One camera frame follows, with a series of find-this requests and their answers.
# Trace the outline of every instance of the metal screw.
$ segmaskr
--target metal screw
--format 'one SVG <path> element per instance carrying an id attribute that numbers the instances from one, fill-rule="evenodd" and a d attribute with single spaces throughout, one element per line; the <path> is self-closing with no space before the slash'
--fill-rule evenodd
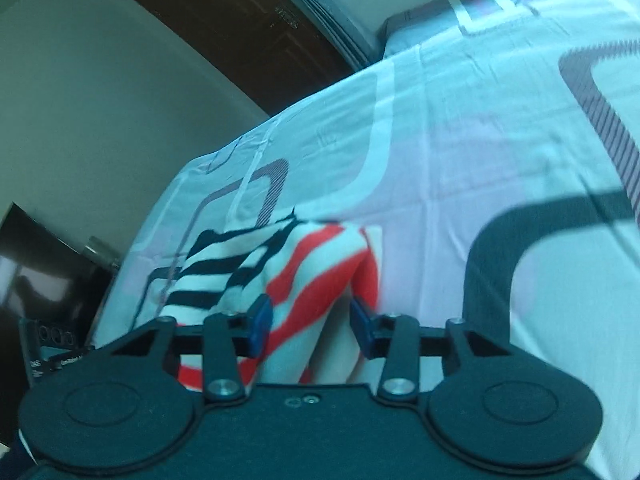
<path id="1" fill-rule="evenodd" d="M 302 406 L 302 399 L 300 399 L 300 397 L 289 397 L 289 399 L 284 401 L 284 404 L 290 408 L 299 408 Z"/>
<path id="2" fill-rule="evenodd" d="M 317 404 L 318 402 L 320 402 L 320 397 L 314 394 L 309 394 L 302 397 L 302 401 L 306 402 L 307 404 Z"/>
<path id="3" fill-rule="evenodd" d="M 387 379 L 382 387 L 391 395 L 408 395 L 415 390 L 415 383 L 409 379 L 402 377 L 396 377 L 393 379 Z"/>
<path id="4" fill-rule="evenodd" d="M 231 379 L 216 379 L 207 386 L 207 391 L 218 397 L 231 397 L 240 390 L 240 386 Z"/>

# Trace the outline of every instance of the patterned bedsheet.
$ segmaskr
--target patterned bedsheet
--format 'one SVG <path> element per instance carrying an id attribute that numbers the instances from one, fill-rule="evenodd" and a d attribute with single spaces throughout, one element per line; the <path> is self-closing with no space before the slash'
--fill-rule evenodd
<path id="1" fill-rule="evenodd" d="M 95 335 L 151 319 L 204 229 L 378 225 L 380 310 L 464 316 L 577 376 L 605 423 L 588 465 L 640 472 L 640 0 L 537 0 L 450 28 L 185 166 Z M 380 363 L 353 380 L 375 382 Z M 422 388 L 442 378 L 422 363 Z"/>

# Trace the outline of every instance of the striped cloth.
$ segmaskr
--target striped cloth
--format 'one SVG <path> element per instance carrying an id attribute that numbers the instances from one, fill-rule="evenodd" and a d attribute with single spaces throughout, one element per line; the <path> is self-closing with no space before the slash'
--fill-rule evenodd
<path id="1" fill-rule="evenodd" d="M 360 351 L 348 300 L 378 300 L 382 231 L 289 216 L 260 228 L 205 231 L 191 248 L 162 316 L 200 324 L 209 314 L 245 312 L 260 294 L 273 303 L 263 356 L 239 359 L 246 385 L 343 383 Z M 178 380 L 202 389 L 202 357 L 183 356 Z"/>

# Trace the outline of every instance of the bedsheet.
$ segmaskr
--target bedsheet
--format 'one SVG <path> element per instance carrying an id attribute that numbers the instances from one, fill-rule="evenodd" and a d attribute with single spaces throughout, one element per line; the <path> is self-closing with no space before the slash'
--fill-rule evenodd
<path id="1" fill-rule="evenodd" d="M 466 27 L 494 14 L 513 12 L 535 0 L 433 0 L 386 20 L 384 57 L 427 41 L 451 27 Z"/>
<path id="2" fill-rule="evenodd" d="M 588 465 L 640 472 L 640 0 L 539 0 L 457 27 L 187 164 L 140 229 L 95 343 L 151 319 L 204 229 L 379 225 L 379 309 L 464 316 L 577 376 Z M 442 379 L 423 359 L 421 387 Z M 354 381 L 375 383 L 380 362 Z"/>

